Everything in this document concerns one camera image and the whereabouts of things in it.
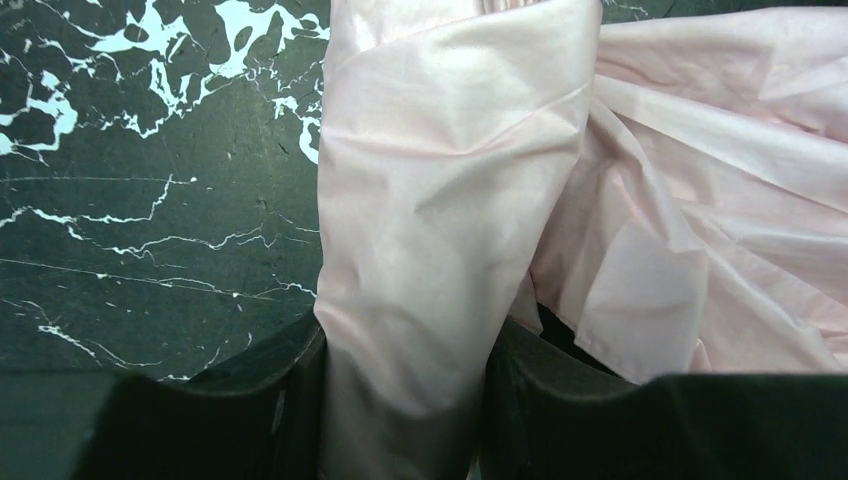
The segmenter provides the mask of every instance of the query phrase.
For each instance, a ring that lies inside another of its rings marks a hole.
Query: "dark background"
[[[603,3],[607,22],[776,4]],[[311,307],[328,13],[0,0],[0,369],[185,380]]]

